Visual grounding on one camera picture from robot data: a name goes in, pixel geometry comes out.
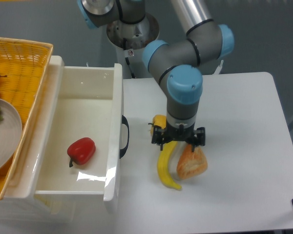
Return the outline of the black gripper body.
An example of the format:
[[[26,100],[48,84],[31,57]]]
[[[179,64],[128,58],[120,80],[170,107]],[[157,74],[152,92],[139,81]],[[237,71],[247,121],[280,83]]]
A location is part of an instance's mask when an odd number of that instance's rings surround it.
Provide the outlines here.
[[[166,121],[165,131],[162,134],[162,144],[169,143],[171,141],[185,141],[188,144],[194,144],[197,142],[197,137],[194,133],[194,126],[184,126],[183,124],[177,125],[177,127],[171,125]]]

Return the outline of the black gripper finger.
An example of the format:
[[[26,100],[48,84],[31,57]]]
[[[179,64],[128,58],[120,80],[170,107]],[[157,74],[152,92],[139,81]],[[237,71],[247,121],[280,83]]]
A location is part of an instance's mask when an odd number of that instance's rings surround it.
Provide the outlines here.
[[[205,146],[206,144],[206,131],[205,127],[200,127],[194,129],[189,138],[189,144],[191,145],[191,150],[195,151],[195,149],[199,146]]]
[[[163,129],[162,127],[158,125],[153,125],[153,134],[152,134],[151,143],[160,146],[160,150],[163,150],[164,132],[165,132],[165,129]]]

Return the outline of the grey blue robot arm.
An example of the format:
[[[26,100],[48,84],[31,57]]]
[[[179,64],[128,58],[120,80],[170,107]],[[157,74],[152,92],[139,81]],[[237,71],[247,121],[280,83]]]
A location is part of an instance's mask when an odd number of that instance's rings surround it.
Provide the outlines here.
[[[172,6],[186,39],[168,44],[158,39],[157,21],[143,0],[80,0],[89,28],[106,26],[111,43],[124,52],[141,50],[141,62],[167,97],[166,126],[153,126],[151,142],[164,146],[184,141],[193,149],[205,145],[205,129],[195,128],[203,78],[199,66],[230,54],[232,30],[214,22],[203,0],[174,0]]]

